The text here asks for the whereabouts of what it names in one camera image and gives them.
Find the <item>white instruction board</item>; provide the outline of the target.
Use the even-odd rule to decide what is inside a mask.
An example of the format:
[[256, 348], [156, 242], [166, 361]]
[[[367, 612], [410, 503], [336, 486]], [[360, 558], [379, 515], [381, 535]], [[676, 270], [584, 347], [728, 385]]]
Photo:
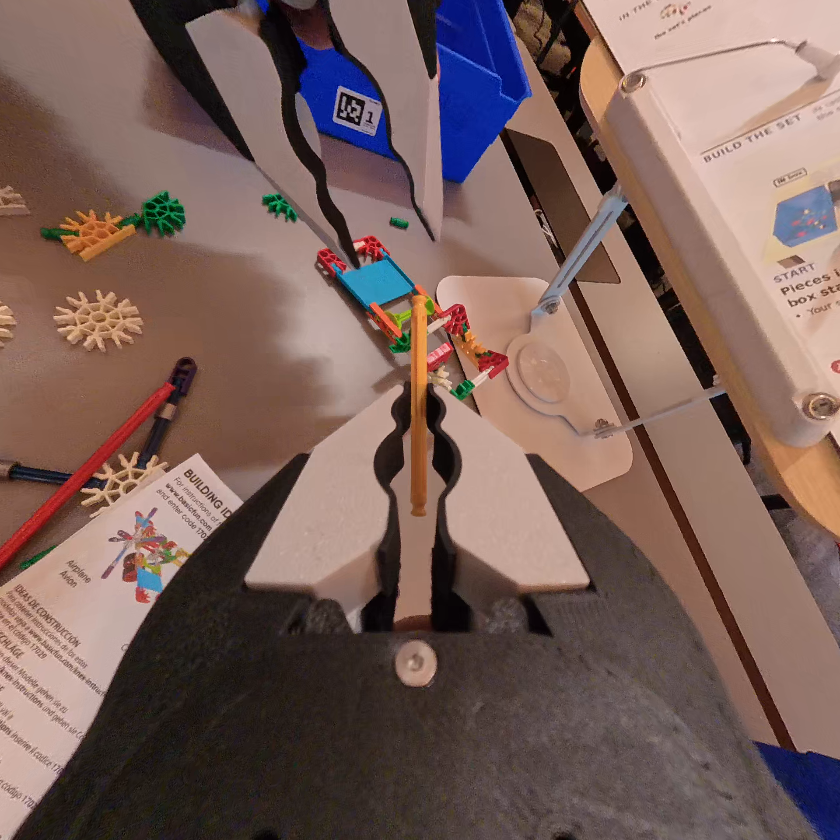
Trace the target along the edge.
[[838, 538], [838, 2], [582, 2], [581, 99], [764, 465]]

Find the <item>yellow plastic rod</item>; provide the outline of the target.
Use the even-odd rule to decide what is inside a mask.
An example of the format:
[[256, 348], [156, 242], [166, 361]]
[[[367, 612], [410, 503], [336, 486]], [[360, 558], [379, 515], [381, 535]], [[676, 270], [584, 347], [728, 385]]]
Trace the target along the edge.
[[426, 297], [412, 299], [411, 327], [411, 513], [426, 516], [427, 504], [427, 308]]

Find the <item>toy instruction booklet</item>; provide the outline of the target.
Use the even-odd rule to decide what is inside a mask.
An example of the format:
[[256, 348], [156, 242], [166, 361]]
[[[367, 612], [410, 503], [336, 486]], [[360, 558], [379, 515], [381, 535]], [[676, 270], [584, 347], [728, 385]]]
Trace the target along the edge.
[[16, 833], [84, 739], [164, 588], [240, 505], [194, 455], [2, 586], [2, 838]]

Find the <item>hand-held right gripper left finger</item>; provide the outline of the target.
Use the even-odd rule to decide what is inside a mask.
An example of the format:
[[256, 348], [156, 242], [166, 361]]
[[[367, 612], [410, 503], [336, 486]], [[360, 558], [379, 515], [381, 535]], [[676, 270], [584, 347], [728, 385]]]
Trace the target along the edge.
[[339, 603], [368, 630], [391, 630], [401, 540], [393, 478], [403, 467], [396, 385], [303, 459], [246, 576], [251, 590]]

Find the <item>yellow and green connector pair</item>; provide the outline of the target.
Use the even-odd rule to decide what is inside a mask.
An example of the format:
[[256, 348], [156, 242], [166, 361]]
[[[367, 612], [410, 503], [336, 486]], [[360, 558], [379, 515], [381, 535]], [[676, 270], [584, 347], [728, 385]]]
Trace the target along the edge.
[[66, 217], [57, 227], [42, 227], [39, 235], [61, 243], [71, 254], [88, 262], [138, 233], [169, 238], [180, 234], [185, 225], [186, 212], [181, 201], [162, 191], [147, 198], [138, 212], [128, 216], [76, 211], [75, 218]]

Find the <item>blue plastic bin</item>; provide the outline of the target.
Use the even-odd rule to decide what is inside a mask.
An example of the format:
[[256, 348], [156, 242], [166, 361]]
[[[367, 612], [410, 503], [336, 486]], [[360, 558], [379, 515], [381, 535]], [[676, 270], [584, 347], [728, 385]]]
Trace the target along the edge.
[[755, 742], [774, 778], [819, 837], [839, 838], [839, 759]]
[[[503, 2], [440, 2], [435, 20], [443, 179], [462, 183], [531, 88]], [[397, 161], [373, 82], [336, 47], [298, 43], [315, 128]]]

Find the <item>red plastic rod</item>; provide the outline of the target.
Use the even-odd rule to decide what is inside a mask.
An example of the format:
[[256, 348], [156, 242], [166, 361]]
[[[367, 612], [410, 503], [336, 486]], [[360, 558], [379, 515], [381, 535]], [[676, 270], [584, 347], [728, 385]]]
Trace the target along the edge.
[[173, 393], [175, 386], [164, 383], [118, 427], [104, 443], [26, 520], [1, 547], [1, 566], [52, 519], [72, 496], [78, 493], [100, 467], [132, 436]]

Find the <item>white metal stand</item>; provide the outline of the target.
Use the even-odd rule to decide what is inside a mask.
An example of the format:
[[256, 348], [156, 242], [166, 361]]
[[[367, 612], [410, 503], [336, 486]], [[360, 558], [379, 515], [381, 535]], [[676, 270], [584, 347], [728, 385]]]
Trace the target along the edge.
[[596, 213], [548, 283], [534, 277], [447, 276], [437, 284], [442, 308], [465, 306], [479, 345], [500, 351], [508, 364], [484, 384], [467, 349], [458, 357], [480, 414], [530, 454], [537, 454], [578, 490], [624, 475], [633, 463], [628, 434], [723, 395], [714, 385], [652, 415], [622, 423], [581, 338], [565, 296], [627, 204], [619, 184], [605, 193]]

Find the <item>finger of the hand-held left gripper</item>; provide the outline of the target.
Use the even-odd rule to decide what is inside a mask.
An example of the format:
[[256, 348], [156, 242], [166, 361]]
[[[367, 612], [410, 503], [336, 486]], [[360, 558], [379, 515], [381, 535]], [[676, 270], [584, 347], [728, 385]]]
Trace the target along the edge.
[[280, 13], [220, 9], [185, 25], [255, 165], [321, 241], [360, 265], [348, 225], [327, 184], [319, 143], [299, 95], [297, 40]]
[[432, 240], [443, 224], [437, 2], [329, 1], [333, 43], [373, 82], [388, 144]]

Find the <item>person's left hand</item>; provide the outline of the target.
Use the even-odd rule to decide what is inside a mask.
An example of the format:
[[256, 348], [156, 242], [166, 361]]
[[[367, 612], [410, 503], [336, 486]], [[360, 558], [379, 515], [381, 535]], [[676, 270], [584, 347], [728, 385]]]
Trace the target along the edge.
[[333, 47], [329, 20], [320, 5], [305, 9], [288, 7], [287, 15], [293, 31], [303, 43], [319, 50]]

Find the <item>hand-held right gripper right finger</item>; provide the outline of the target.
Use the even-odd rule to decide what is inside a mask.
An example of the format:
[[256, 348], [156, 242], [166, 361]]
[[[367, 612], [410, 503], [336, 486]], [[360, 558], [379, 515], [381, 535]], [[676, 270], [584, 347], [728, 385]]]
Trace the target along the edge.
[[499, 600], [589, 587], [522, 447], [443, 388], [429, 388], [433, 468], [444, 482], [432, 551], [432, 622], [467, 631]]

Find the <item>colourful construction toy model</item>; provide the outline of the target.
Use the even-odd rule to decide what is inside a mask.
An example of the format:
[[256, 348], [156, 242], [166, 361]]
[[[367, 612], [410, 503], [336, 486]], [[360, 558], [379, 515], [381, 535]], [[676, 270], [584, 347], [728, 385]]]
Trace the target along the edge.
[[[389, 351], [395, 355], [408, 354], [412, 349], [413, 311], [397, 312], [387, 306], [400, 300], [413, 302], [415, 297], [422, 298], [427, 335], [442, 334], [438, 345], [427, 352], [427, 381], [430, 385], [444, 387], [462, 401], [508, 368], [509, 358], [504, 353], [488, 349], [478, 339], [470, 326], [466, 307], [457, 302], [441, 308], [397, 265], [377, 237], [356, 239], [353, 248], [360, 259], [359, 268], [349, 268], [330, 248], [318, 251], [318, 268], [326, 277], [337, 280], [360, 304], [368, 319], [387, 337]], [[446, 370], [446, 363], [455, 353], [463, 354], [475, 371], [472, 378], [456, 385]]]

